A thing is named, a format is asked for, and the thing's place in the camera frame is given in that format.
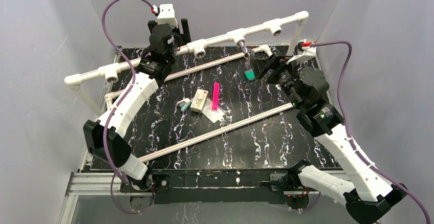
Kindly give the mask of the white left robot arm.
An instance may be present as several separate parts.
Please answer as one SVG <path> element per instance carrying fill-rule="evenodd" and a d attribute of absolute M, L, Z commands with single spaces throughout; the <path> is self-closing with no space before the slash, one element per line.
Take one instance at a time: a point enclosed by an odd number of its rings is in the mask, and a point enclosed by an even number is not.
<path fill-rule="evenodd" d="M 170 74 L 176 51 L 191 42 L 186 18 L 181 19 L 181 26 L 179 30 L 168 23 L 148 22 L 150 45 L 143 50 L 131 81 L 103 115 L 83 126 L 88 152 L 109 163 L 121 176 L 133 179 L 133 185 L 140 191 L 149 190 L 153 178 L 146 173 L 147 166 L 133 155 L 124 136 L 142 105 Z"/>

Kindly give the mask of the green square block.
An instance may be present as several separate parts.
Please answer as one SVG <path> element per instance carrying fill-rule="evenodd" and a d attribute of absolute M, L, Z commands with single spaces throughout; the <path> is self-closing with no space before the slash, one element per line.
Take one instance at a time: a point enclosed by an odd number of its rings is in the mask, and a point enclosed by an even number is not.
<path fill-rule="evenodd" d="M 247 71 L 244 72 L 244 74 L 245 74 L 245 78 L 246 78 L 248 81 L 252 81 L 252 80 L 255 79 L 255 73 L 254 73 L 253 70 L 247 70 Z"/>

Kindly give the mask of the white small fitting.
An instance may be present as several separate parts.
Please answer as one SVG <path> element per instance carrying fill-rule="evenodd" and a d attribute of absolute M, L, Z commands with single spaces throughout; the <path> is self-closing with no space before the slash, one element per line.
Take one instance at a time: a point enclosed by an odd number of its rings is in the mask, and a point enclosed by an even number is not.
<path fill-rule="evenodd" d="M 190 99 L 189 99 L 189 98 L 184 98 L 184 99 L 178 101 L 178 102 L 176 103 L 176 106 L 182 107 L 184 104 L 189 103 L 189 102 L 190 102 Z"/>

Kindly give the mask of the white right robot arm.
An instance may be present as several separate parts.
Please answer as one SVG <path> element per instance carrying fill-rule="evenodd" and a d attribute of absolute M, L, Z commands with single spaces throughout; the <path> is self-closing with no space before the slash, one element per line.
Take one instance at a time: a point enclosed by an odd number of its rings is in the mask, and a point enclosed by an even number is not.
<path fill-rule="evenodd" d="M 301 126 L 323 145 L 348 176 L 337 178 L 319 170 L 306 160 L 299 161 L 277 180 L 260 186 L 277 191 L 315 189 L 342 204 L 358 223 L 374 223 L 405 197 L 400 184 L 394 184 L 376 173 L 374 163 L 363 160 L 363 151 L 346 134 L 344 118 L 327 100 L 329 84 L 322 70 L 298 68 L 296 61 L 273 54 L 250 61 L 257 79 L 266 77 L 278 84 L 298 110 Z"/>

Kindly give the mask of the pink rectangular bar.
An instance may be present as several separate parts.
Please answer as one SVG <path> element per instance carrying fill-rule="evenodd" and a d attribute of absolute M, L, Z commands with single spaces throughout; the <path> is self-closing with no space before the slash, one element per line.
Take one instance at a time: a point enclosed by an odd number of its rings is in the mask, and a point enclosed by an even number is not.
<path fill-rule="evenodd" d="M 220 84 L 215 82 L 213 85 L 213 93 L 212 93 L 212 107 L 213 111 L 217 111 L 219 107 L 219 95 L 220 95 Z"/>

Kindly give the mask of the teal small fitting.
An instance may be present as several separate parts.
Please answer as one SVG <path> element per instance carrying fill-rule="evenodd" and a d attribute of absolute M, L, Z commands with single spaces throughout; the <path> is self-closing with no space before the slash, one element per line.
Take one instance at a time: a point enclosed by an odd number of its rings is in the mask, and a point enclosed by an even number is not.
<path fill-rule="evenodd" d="M 187 111 L 187 110 L 190 108 L 190 106 L 191 106 L 191 101 L 184 103 L 184 104 L 181 106 L 181 109 L 180 109 L 181 112 L 185 112 L 185 111 Z"/>

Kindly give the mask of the beige small cardboard box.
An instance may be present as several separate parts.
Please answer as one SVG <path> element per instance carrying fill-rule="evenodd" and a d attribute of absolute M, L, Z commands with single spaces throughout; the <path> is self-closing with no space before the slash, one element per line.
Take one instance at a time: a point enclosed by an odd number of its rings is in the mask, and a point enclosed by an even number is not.
<path fill-rule="evenodd" d="M 209 91 L 204 89 L 197 89 L 190 105 L 190 109 L 194 112 L 201 113 L 205 107 Z"/>

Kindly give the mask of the chrome water faucet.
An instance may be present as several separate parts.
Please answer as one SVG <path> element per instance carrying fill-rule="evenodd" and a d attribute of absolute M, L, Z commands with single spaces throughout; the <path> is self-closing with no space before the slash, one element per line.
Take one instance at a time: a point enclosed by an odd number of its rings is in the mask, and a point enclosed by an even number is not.
<path fill-rule="evenodd" d="M 248 48 L 245 44 L 244 40 L 239 40 L 236 45 L 241 49 L 241 51 L 244 53 L 244 58 L 249 59 L 250 57 L 253 57 L 255 55 L 255 51 L 251 48 Z"/>

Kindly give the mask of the white PVC pipe frame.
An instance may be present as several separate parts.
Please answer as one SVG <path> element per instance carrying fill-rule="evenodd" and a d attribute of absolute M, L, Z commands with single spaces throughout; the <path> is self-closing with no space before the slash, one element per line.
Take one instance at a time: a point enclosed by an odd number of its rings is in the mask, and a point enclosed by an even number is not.
<path fill-rule="evenodd" d="M 289 45 L 289 52 L 292 53 L 292 52 L 294 52 L 294 50 L 296 48 L 297 40 L 298 40 L 299 36 L 301 35 L 302 29 L 303 29 L 304 25 L 306 24 L 308 17 L 309 17 L 309 14 L 307 11 L 301 11 L 301 12 L 298 12 L 294 15 L 287 16 L 285 18 L 272 19 L 272 20 L 266 21 L 266 22 L 259 24 L 259 25 L 251 26 L 248 28 L 236 29 L 236 30 L 230 31 L 226 34 L 215 36 L 212 38 L 199 39 L 196 41 L 191 41 L 190 43 L 182 45 L 180 50 L 176 51 L 176 57 L 179 55 L 186 54 L 186 53 L 192 53 L 192 54 L 194 54 L 194 56 L 196 58 L 202 58 L 206 54 L 205 49 L 209 46 L 213 46 L 213 45 L 218 44 L 218 43 L 229 42 L 229 41 L 232 41 L 236 44 L 239 40 L 245 41 L 245 37 L 247 35 L 252 35 L 255 33 L 265 32 L 265 31 L 269 31 L 273 35 L 278 35 L 281 32 L 281 27 L 283 25 L 287 25 L 290 23 L 297 23 L 296 30 L 294 32 L 291 43 Z M 270 48 L 266 44 L 261 45 L 257 48 L 254 48 L 252 50 L 255 51 L 255 54 L 260 53 L 260 52 L 264 52 L 268 56 L 272 55 Z M 220 60 L 220 62 L 221 63 L 229 62 L 229 61 L 241 58 L 241 57 L 244 57 L 243 52 L 235 54 L 235 55 L 231 55 L 231 56 L 226 57 L 226 58 L 222 58 Z M 64 83 L 70 89 L 72 89 L 73 91 L 75 91 L 77 93 L 80 92 L 81 85 L 85 81 L 92 80 L 92 79 L 95 79 L 98 77 L 104 77 L 107 82 L 115 83 L 118 80 L 118 74 L 121 73 L 122 71 L 130 70 L 132 73 L 133 69 L 136 68 L 137 65 L 139 64 L 140 59 L 141 58 L 134 59 L 134 60 L 126 59 L 122 63 L 113 63 L 113 64 L 105 65 L 105 66 L 99 67 L 98 69 L 96 69 L 94 71 L 90 71 L 90 72 L 83 73 L 83 74 L 70 75 L 70 76 L 65 77 Z M 204 64 L 204 65 L 201 65 L 201 66 L 197 66 L 197 67 L 192 68 L 192 69 L 188 69 L 185 72 L 179 72 L 176 74 L 172 74 L 170 72 L 170 74 L 167 76 L 167 78 L 164 80 L 164 82 L 167 81 L 171 77 L 178 78 L 178 77 L 184 76 L 185 74 L 195 73 L 197 71 L 201 71 L 201 70 L 210 68 L 212 66 L 219 65 L 220 62 L 213 61 L 213 62 Z M 107 106 L 106 111 L 102 111 L 96 105 L 96 103 L 93 102 L 87 96 L 87 94 L 81 93 L 81 97 L 85 101 L 85 103 L 96 113 L 97 119 L 101 115 L 103 115 L 107 111 L 107 109 L 110 108 L 113 105 L 113 103 L 115 102 L 115 100 L 118 98 L 118 97 L 117 98 L 111 98 L 110 102 Z"/>

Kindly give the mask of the clear plastic bag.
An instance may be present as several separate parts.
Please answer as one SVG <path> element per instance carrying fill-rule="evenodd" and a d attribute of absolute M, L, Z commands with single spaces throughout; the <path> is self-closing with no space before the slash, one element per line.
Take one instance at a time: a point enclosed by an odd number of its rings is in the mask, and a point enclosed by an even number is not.
<path fill-rule="evenodd" d="M 220 108 L 213 110 L 211 106 L 207 106 L 203 109 L 203 114 L 208 118 L 208 120 L 210 120 L 211 123 L 224 121 L 225 113 Z"/>

